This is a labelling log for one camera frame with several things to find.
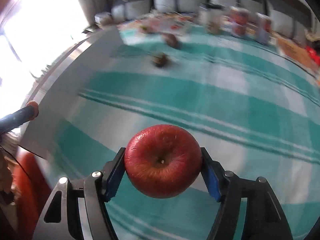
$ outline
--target red apple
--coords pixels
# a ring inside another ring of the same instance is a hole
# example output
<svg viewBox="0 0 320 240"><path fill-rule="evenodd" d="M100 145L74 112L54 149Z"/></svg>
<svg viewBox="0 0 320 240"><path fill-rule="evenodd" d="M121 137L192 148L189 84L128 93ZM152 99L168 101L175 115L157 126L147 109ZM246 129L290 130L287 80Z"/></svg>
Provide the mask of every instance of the red apple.
<svg viewBox="0 0 320 240"><path fill-rule="evenodd" d="M174 197L198 176L202 155L196 139L169 124L148 127L129 141L124 153L125 170L132 184L153 198Z"/></svg>

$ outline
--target teal and white tablecloth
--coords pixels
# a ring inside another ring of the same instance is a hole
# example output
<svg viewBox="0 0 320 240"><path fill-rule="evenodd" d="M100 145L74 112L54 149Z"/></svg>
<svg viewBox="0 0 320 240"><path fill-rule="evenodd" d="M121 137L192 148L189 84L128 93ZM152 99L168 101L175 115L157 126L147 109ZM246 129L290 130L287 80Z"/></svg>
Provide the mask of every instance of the teal and white tablecloth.
<svg viewBox="0 0 320 240"><path fill-rule="evenodd" d="M202 27L180 37L181 50L159 35L121 35L126 45L82 87L60 124L53 161L71 179L84 177L138 131L178 125L225 170L267 178L294 239L303 239L320 215L320 94L314 79L272 47L211 36ZM157 52L169 56L167 67L151 64ZM235 239L241 238L245 205L244 199ZM218 208L201 176L184 193L161 200L144 196L124 176L107 203L119 239L206 239Z"/></svg>

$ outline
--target can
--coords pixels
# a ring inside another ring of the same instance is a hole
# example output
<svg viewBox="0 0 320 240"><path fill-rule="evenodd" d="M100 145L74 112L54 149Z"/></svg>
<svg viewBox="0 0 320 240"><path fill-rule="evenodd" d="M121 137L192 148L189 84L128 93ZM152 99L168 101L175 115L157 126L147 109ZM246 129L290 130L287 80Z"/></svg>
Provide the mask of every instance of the can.
<svg viewBox="0 0 320 240"><path fill-rule="evenodd" d="M256 41L268 44L271 37L271 18L267 15L257 13Z"/></svg>
<svg viewBox="0 0 320 240"><path fill-rule="evenodd" d="M231 34L235 37L245 36L249 19L249 10L241 7L230 7Z"/></svg>

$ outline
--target table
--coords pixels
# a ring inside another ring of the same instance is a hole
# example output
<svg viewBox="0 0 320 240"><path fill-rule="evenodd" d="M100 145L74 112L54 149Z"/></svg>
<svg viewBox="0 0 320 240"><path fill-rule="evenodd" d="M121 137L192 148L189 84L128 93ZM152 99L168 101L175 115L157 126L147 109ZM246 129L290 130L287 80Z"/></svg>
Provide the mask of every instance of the table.
<svg viewBox="0 0 320 240"><path fill-rule="evenodd" d="M138 131L159 123L188 130L225 170L264 176L303 239L320 214L320 94L315 80L275 48L200 26L179 37L108 31L53 82L21 145L44 156L51 186L83 178ZM159 69L151 55L164 52ZM241 237L245 199L235 239ZM205 239L219 208L202 177L171 199L138 192L125 176L107 210L119 239Z"/></svg>

